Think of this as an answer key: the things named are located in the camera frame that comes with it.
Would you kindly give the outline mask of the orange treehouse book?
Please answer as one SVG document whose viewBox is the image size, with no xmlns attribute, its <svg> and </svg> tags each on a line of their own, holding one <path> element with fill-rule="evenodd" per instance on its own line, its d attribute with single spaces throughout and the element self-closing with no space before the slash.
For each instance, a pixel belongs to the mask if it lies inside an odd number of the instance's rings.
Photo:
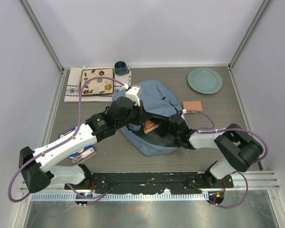
<svg viewBox="0 0 285 228">
<path fill-rule="evenodd" d="M 157 129 L 160 125 L 161 125 L 162 121 L 152 121 L 152 120 L 147 120 L 145 123 L 144 123 L 144 128 L 143 128 L 143 132 L 145 134 Z"/>
</svg>

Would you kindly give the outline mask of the blue fabric backpack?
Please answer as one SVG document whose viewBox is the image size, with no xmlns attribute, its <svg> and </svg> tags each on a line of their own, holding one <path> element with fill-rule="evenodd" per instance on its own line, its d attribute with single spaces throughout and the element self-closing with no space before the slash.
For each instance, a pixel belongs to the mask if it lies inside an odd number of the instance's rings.
<svg viewBox="0 0 285 228">
<path fill-rule="evenodd" d="M 125 137 L 146 156 L 168 154 L 178 148 L 163 146 L 163 117 L 180 114 L 181 106 L 174 94 L 160 81 L 149 80 L 137 84 L 141 87 L 140 101 L 143 103 L 143 123 L 139 126 L 128 124 L 121 128 Z M 144 123 L 147 120 L 162 121 L 161 125 L 145 134 Z"/>
</svg>

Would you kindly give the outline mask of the blue cartoon book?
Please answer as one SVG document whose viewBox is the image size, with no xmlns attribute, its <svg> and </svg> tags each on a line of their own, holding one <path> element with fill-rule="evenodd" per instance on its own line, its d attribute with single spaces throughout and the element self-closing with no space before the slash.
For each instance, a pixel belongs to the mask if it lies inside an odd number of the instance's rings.
<svg viewBox="0 0 285 228">
<path fill-rule="evenodd" d="M 97 154 L 96 150 L 92 145 L 86 146 L 79 149 L 75 153 L 69 155 L 69 160 L 73 166 L 83 163 L 88 158 L 95 156 Z"/>
</svg>

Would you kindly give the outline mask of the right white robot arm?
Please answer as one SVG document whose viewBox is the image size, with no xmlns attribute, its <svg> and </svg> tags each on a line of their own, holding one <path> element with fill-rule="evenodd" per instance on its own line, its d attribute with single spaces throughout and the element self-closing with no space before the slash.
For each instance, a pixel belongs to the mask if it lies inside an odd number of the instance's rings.
<svg viewBox="0 0 285 228">
<path fill-rule="evenodd" d="M 189 150 L 212 148 L 218 149 L 223 158 L 210 165 L 204 173 L 204 182 L 209 187 L 217 187 L 226 176 L 234 172 L 246 172 L 249 167 L 266 156 L 268 146 L 259 143 L 260 136 L 237 124 L 226 128 L 205 131 L 189 128 L 180 114 L 162 117 L 168 134 L 172 135 L 176 144 Z"/>
</svg>

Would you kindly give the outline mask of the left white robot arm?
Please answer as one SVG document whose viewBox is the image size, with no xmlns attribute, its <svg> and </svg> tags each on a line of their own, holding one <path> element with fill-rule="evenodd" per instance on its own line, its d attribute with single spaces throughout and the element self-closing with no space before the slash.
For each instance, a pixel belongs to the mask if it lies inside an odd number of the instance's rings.
<svg viewBox="0 0 285 228">
<path fill-rule="evenodd" d="M 75 130 L 46 146 L 20 151 L 19 169 L 29 193 L 37 193 L 51 184 L 70 184 L 77 189 L 88 189 L 91 171 L 83 164 L 58 166 L 76 151 L 113 136 L 127 124 L 138 124 L 143 114 L 142 102 L 120 97 L 104 112 L 94 114 Z"/>
</svg>

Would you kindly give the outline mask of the floral square tile plate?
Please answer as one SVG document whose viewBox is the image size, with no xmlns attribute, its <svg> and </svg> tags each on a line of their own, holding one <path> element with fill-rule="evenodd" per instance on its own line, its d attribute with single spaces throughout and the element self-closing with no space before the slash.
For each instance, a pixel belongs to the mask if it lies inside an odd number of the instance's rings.
<svg viewBox="0 0 285 228">
<path fill-rule="evenodd" d="M 111 95 L 114 91 L 114 81 L 105 79 L 104 77 L 114 78 L 114 70 L 112 68 L 99 68 L 99 69 L 86 69 L 81 74 L 81 87 L 84 83 L 88 82 L 83 89 L 82 96 L 93 96 L 93 95 Z"/>
</svg>

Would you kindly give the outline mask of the dark blue ceramic mug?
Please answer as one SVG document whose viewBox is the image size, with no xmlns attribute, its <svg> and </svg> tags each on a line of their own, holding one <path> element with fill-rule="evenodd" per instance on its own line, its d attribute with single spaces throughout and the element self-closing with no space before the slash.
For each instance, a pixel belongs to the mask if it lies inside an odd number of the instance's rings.
<svg viewBox="0 0 285 228">
<path fill-rule="evenodd" d="M 130 72 L 127 64 L 123 61 L 118 61 L 114 65 L 114 72 L 118 76 L 124 76 Z"/>
</svg>

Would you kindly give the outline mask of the teal round plate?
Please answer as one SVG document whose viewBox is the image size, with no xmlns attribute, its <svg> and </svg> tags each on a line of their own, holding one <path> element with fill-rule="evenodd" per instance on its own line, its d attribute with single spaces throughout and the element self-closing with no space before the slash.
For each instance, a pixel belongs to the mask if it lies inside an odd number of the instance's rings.
<svg viewBox="0 0 285 228">
<path fill-rule="evenodd" d="M 191 89 L 204 95 L 215 94 L 223 86 L 221 75 L 207 67 L 198 67 L 190 71 L 187 82 Z"/>
</svg>

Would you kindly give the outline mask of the white patterned cloth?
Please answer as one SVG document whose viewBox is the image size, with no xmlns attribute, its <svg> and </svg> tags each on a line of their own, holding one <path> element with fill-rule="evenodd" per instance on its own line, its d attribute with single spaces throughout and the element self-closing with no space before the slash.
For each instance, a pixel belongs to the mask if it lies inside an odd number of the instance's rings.
<svg viewBox="0 0 285 228">
<path fill-rule="evenodd" d="M 66 92 L 65 92 L 65 102 L 78 102 L 79 96 L 82 96 L 82 92 L 84 89 L 84 86 L 92 81 L 95 80 L 95 78 L 91 78 L 87 80 L 84 85 L 81 87 L 81 74 L 83 70 L 86 69 L 99 69 L 99 67 L 90 67 L 90 68 L 79 68 L 79 67 L 73 67 L 70 69 L 69 78 L 67 82 Z M 131 73 L 124 76 L 118 76 L 114 72 L 114 79 L 118 80 L 119 82 L 125 84 L 125 85 L 131 85 Z M 111 95 L 93 95 L 93 96 L 82 96 L 81 101 L 82 102 L 111 102 L 113 99 L 113 96 L 116 93 L 119 93 L 120 91 L 125 92 L 125 87 L 121 84 L 114 81 L 114 91 Z"/>
</svg>

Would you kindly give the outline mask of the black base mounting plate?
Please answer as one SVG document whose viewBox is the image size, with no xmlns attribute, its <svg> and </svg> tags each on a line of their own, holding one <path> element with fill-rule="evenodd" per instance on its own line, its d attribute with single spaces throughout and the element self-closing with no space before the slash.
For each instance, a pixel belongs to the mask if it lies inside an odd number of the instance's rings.
<svg viewBox="0 0 285 228">
<path fill-rule="evenodd" d="M 214 180 L 199 172 L 134 172 L 94 173 L 88 182 L 72 186 L 75 190 L 94 190 L 97 194 L 162 194 L 165 189 L 171 194 L 195 194 L 202 189 L 231 189 L 234 187 L 230 175 Z"/>
</svg>

